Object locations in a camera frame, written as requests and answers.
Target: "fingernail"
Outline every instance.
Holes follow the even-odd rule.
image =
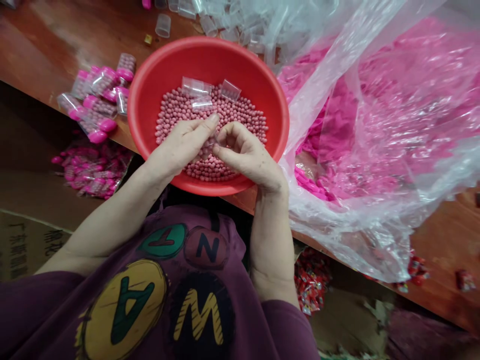
[[[212,115],[210,115],[210,118],[209,120],[212,122],[212,123],[218,123],[220,121],[220,117],[217,113],[214,113]]]

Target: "wrist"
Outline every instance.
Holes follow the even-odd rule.
[[[172,181],[174,175],[169,174],[164,169],[165,167],[162,166],[151,166],[151,164],[147,160],[142,166],[140,166],[138,172],[140,172],[141,177],[145,181],[147,186],[166,186]]]

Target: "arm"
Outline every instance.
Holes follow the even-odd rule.
[[[142,226],[173,177],[199,153],[219,118],[180,121],[126,184],[92,212],[67,243],[36,273],[70,271],[89,275]]]
[[[283,300],[299,309],[294,282],[294,244],[289,226],[288,184],[263,144],[242,124],[218,134],[213,154],[258,185],[250,238],[250,277],[260,301]]]

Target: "plastic sheet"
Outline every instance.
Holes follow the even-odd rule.
[[[442,3],[362,2],[333,41],[279,76],[290,101],[279,164],[292,229],[389,283],[410,278],[413,228],[480,174],[478,32],[429,18],[398,37]],[[315,137],[312,151],[297,152]]]

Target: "cardboard box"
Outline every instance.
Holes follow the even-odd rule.
[[[49,173],[0,170],[0,282],[34,274],[103,203],[76,193]]]
[[[51,159],[78,125],[0,81],[0,282],[35,273],[103,200],[78,197]]]

